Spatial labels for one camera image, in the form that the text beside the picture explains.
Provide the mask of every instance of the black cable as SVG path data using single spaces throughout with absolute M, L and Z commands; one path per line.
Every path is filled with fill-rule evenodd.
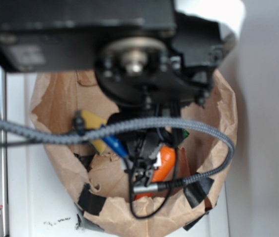
M 159 116 L 159 108 L 160 108 L 160 104 L 157 104 L 157 105 L 156 105 L 156 110 L 155 110 L 155 117 L 158 117 L 158 116 Z M 157 128 L 156 128 L 156 131 L 157 131 L 157 135 L 158 135 L 159 139 L 160 139 L 162 142 L 164 142 L 164 141 L 165 141 L 165 138 L 164 138 L 163 135 L 161 134 L 160 128 L 157 127 Z
M 40 144 L 41 142 L 36 142 L 32 140 L 20 141 L 20 142 L 9 142 L 9 143 L 0 143 L 0 147 L 17 147 L 17 146 L 27 146 Z
M 171 184 L 170 184 L 170 188 L 169 188 L 169 191 L 165 197 L 165 200 L 160 204 L 160 206 L 157 208 L 157 210 L 155 210 L 154 212 L 150 213 L 149 215 L 147 216 L 138 216 L 135 211 L 134 211 L 134 208 L 133 208 L 133 185 L 132 185 L 132 171 L 130 169 L 130 166 L 127 162 L 127 160 L 124 158 L 123 161 L 125 163 L 125 166 L 126 166 L 126 169 L 128 171 L 128 175 L 129 175 L 129 203 L 130 203 L 130 210 L 131 210 L 131 213 L 132 215 L 138 219 L 138 220 L 143 220 L 143 219 L 147 219 L 147 218 L 150 218 L 150 217 L 153 217 L 154 215 L 156 215 L 163 207 L 164 205 L 167 203 L 168 199 L 170 198 L 170 196 L 172 195 L 173 193 L 173 190 L 174 190 L 174 182 L 176 180 L 176 176 L 178 174 L 178 168 L 179 168 L 179 155 L 178 155 L 178 147 L 176 147 L 175 149 L 175 164 L 174 164 L 174 174 L 173 174 L 173 178 L 172 178 L 172 181 L 171 181 Z

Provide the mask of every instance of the paper bag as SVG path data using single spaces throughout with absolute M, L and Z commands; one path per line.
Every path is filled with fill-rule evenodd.
M 234 92 L 219 71 L 205 109 L 191 104 L 182 116 L 218 128 L 234 143 L 237 139 L 237 107 Z M 37 78 L 31 101 L 31 118 L 39 130 L 65 133 L 72 129 L 77 110 L 88 110 L 108 119 L 117 106 L 101 92 L 92 71 L 42 74 Z M 220 141 L 196 131 L 180 145 L 180 177 L 206 172 L 225 159 L 227 147 Z M 93 157 L 90 168 L 77 157 L 89 157 L 94 150 L 87 145 L 45 145 L 57 175 L 84 217 L 106 233 L 122 237 L 163 237 L 186 226 L 215 207 L 228 169 L 202 182 L 177 190 L 154 217 L 138 221 L 129 210 L 128 180 L 117 155 L 107 150 Z M 142 197 L 134 201 L 138 215 L 153 212 L 163 197 Z

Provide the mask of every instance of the black electrical tape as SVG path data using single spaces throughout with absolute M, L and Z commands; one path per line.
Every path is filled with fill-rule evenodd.
M 78 205 L 91 215 L 99 216 L 105 204 L 106 197 L 101 197 L 90 192 L 90 185 L 85 184 L 80 194 Z
M 204 215 L 200 216 L 198 219 L 191 221 L 190 223 L 186 224 L 183 228 L 186 231 L 189 231 L 192 227 L 195 226 L 195 224 L 197 224 L 207 213 L 205 213 Z
M 97 224 L 93 223 L 92 221 L 88 220 L 83 216 L 83 212 L 76 206 L 77 208 L 77 223 L 75 226 L 75 229 L 78 230 L 79 228 L 84 228 L 84 229 L 89 229 L 92 231 L 97 231 L 97 232 L 105 232 L 104 229 L 102 229 L 100 226 Z
M 184 187 L 183 192 L 192 209 L 203 202 L 213 183 L 214 180 L 207 177 Z

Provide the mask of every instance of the blue object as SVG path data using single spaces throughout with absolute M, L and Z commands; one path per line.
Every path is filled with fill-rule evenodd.
M 124 149 L 120 140 L 115 136 L 104 137 L 102 140 L 121 158 L 126 158 L 128 156 L 128 152 Z

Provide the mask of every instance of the orange plastic piece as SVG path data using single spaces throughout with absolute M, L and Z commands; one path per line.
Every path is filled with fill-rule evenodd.
M 151 180 L 152 183 L 163 181 L 166 178 L 166 176 L 169 174 L 171 169 L 174 167 L 175 151 L 173 148 L 163 146 L 160 149 L 160 156 L 161 156 L 161 166 L 158 167 L 157 170 L 155 170 L 154 176 Z M 143 196 L 151 197 L 152 195 L 153 193 L 138 194 L 136 195 L 135 200 Z

